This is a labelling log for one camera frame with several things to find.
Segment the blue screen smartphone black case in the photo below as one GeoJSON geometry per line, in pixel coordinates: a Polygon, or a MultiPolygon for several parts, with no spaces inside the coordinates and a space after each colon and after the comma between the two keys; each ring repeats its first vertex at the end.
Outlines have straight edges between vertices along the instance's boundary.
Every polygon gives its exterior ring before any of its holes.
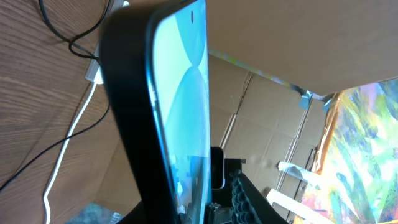
{"type": "Polygon", "coordinates": [[[205,223],[211,203],[205,1],[114,11],[101,30],[99,60],[141,200],[152,205],[155,223],[205,223]]]}

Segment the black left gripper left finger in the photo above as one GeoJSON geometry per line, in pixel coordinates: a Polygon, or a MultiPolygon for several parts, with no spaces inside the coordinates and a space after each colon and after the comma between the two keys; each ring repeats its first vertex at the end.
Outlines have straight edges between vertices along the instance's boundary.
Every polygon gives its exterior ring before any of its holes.
{"type": "Polygon", "coordinates": [[[154,224],[152,217],[152,205],[140,201],[118,224],[154,224]]]}

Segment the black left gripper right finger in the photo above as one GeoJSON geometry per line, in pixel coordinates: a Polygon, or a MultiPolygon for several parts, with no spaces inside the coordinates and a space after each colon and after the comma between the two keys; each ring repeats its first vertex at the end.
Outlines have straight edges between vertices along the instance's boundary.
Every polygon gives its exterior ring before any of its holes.
{"type": "Polygon", "coordinates": [[[266,198],[240,170],[230,173],[232,181],[231,221],[234,224],[287,224],[266,198]]]}

